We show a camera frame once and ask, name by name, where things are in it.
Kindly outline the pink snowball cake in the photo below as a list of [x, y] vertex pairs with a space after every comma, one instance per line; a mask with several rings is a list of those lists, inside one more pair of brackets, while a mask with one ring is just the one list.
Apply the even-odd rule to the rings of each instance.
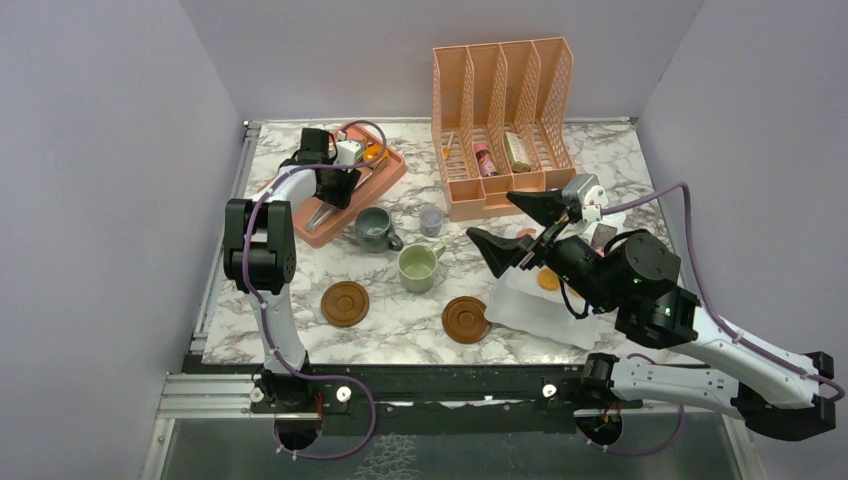
[[535, 228], [524, 228], [524, 229], [520, 230], [519, 232], [517, 232], [516, 235], [515, 235], [515, 237], [517, 239], [520, 239], [520, 238], [523, 238], [523, 237], [528, 237], [530, 239], [534, 239], [535, 236], [536, 236], [536, 229]]

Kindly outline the orange glazed donut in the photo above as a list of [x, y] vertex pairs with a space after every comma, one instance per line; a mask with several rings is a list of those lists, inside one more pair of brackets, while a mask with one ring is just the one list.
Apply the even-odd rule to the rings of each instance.
[[363, 161], [369, 168], [377, 168], [389, 156], [388, 150], [383, 145], [370, 145], [366, 148]]

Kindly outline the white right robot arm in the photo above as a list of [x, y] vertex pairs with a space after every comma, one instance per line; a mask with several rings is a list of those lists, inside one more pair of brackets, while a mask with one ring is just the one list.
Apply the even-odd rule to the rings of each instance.
[[614, 312], [615, 327], [646, 348], [700, 360], [702, 367], [655, 365], [642, 357], [588, 357], [572, 394], [581, 405], [618, 406], [659, 400], [697, 406], [742, 420], [777, 440], [801, 441], [833, 430], [833, 360], [822, 352], [799, 355], [747, 334], [717, 314], [705, 293], [679, 286], [681, 260], [646, 230], [623, 232], [602, 250], [573, 230], [615, 213], [598, 179], [581, 174], [564, 188], [511, 191], [510, 203], [539, 226], [535, 236], [507, 239], [471, 227], [467, 236], [492, 274], [546, 267], [562, 288], [579, 294], [596, 313]]

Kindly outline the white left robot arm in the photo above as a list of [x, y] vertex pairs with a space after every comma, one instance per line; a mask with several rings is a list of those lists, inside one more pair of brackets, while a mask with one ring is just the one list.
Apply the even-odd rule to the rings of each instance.
[[325, 185], [321, 179], [324, 172], [346, 176], [343, 187], [330, 191], [342, 193], [351, 201], [352, 181], [369, 166], [285, 163], [255, 195], [234, 198], [226, 204], [224, 272], [250, 299], [265, 350], [265, 368], [284, 375], [275, 393], [290, 410], [310, 405], [315, 387], [311, 380], [318, 378], [303, 371], [308, 354], [299, 338], [291, 304], [290, 283], [297, 263], [293, 213]]

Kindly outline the dark blue-green ceramic mug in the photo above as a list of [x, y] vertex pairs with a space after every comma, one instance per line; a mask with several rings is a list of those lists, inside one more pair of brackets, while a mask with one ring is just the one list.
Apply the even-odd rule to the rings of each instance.
[[396, 234], [390, 214], [380, 207], [363, 209], [355, 220], [359, 246], [369, 253], [401, 251], [404, 242]]

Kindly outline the pink dessert tray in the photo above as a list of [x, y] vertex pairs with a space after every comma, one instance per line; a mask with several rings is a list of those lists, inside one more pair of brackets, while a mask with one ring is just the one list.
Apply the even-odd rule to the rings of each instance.
[[352, 121], [326, 137], [336, 149], [324, 152], [346, 168], [317, 170], [317, 193], [293, 214], [295, 234], [313, 248], [337, 236], [407, 172], [403, 156], [373, 124]]

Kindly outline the white tiered dessert stand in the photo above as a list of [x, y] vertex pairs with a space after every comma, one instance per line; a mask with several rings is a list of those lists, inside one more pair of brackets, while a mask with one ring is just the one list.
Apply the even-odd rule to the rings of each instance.
[[[615, 226], [618, 233], [624, 231], [626, 214], [617, 213], [604, 217], [599, 223]], [[590, 244], [598, 223], [587, 226], [568, 226], [560, 239], [577, 234]], [[520, 223], [504, 229], [503, 236], [515, 237], [524, 228], [541, 228], [530, 217], [524, 215]], [[495, 281], [487, 309], [487, 319], [492, 323], [521, 330], [538, 337], [590, 350], [601, 341], [602, 334], [615, 333], [615, 315], [589, 314], [585, 319], [576, 319], [565, 306], [560, 289], [545, 291], [539, 287], [536, 276], [541, 267], [532, 270], [511, 268]]]

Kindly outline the tan box in organizer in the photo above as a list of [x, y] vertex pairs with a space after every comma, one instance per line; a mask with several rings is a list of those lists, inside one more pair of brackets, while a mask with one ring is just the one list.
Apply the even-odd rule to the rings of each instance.
[[525, 142], [519, 134], [505, 131], [504, 144], [513, 173], [526, 173], [532, 170], [532, 164]]

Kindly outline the pink bottle in organizer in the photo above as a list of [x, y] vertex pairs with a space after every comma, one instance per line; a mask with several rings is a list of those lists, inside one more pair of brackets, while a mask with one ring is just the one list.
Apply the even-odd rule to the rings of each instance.
[[486, 142], [475, 142], [473, 144], [473, 150], [481, 177], [486, 178], [500, 175]]

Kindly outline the right brown wooden coaster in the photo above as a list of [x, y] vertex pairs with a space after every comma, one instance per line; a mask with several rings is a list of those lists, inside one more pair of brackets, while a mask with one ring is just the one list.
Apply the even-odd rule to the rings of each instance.
[[450, 300], [442, 312], [445, 333], [455, 342], [474, 344], [488, 334], [491, 324], [485, 317], [486, 305], [471, 296]]

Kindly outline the brown wooden coaster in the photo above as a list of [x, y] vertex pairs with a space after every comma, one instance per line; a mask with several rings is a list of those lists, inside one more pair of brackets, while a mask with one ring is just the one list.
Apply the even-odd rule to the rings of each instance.
[[474, 344], [488, 334], [491, 324], [485, 317], [486, 305], [471, 296], [450, 300], [442, 312], [445, 333], [455, 342]]
[[324, 318], [333, 326], [346, 328], [362, 321], [370, 307], [365, 288], [353, 281], [331, 285], [323, 294], [320, 308]]

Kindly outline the light green ceramic mug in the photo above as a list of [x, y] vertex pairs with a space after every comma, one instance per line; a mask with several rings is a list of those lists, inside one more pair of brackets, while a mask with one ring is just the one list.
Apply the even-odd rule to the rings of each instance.
[[398, 257], [398, 273], [404, 289], [414, 294], [429, 291], [434, 286], [439, 261], [445, 251], [443, 241], [405, 247]]

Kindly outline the pink mesh file organizer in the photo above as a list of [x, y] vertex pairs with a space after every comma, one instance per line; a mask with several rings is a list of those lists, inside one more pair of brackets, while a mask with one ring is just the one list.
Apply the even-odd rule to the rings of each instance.
[[[516, 215], [507, 192], [558, 189], [576, 176], [564, 138], [573, 63], [563, 37], [433, 50], [431, 132], [452, 221]], [[512, 172], [505, 131], [523, 138], [531, 171]], [[488, 144], [499, 176], [480, 176], [475, 142]]]

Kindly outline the left brown wooden coaster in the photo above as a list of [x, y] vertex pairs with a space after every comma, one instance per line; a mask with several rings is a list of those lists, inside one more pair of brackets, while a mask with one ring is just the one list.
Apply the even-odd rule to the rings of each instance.
[[324, 318], [333, 326], [346, 328], [362, 321], [370, 307], [365, 288], [353, 281], [331, 285], [323, 294], [320, 308]]

